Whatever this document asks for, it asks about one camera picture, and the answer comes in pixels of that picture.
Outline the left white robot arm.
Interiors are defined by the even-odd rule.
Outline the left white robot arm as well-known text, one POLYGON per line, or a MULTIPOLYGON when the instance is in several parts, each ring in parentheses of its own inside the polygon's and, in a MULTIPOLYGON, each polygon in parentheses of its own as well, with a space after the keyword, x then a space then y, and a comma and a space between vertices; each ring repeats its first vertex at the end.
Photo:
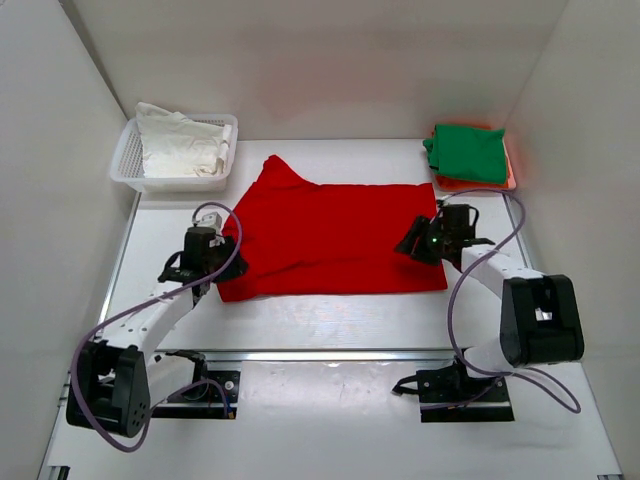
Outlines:
POLYGON ((216 283, 248 270, 238 241, 216 227, 192 226, 165 262, 148 300, 117 315, 74 355, 66 421, 111 438, 144 431, 153 409, 183 394, 203 395, 213 380, 203 354, 158 347, 216 283))

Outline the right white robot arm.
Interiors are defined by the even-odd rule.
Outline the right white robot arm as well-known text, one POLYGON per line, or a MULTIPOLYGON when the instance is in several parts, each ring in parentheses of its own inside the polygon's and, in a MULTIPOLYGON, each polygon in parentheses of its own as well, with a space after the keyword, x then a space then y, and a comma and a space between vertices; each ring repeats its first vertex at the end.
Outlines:
POLYGON ((585 342, 574 286, 565 275, 547 275, 501 252, 501 246, 476 235, 479 210, 468 204, 442 204, 433 218, 414 219, 395 251, 420 263, 448 262, 461 276, 447 307, 447 330, 456 361, 449 391, 471 400, 484 378, 512 375, 529 366, 580 360, 585 342), (453 310, 462 282, 478 281, 501 302, 496 338, 461 349, 455 339, 453 310))

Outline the red t-shirt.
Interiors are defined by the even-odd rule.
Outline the red t-shirt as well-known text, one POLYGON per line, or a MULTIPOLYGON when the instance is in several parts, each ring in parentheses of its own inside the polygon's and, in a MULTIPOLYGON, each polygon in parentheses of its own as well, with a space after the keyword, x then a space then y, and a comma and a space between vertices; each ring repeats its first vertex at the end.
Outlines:
POLYGON ((414 219, 435 207, 429 183, 315 184, 272 155, 224 227, 249 268, 219 283, 221 300, 443 291, 442 266, 395 250, 414 219))

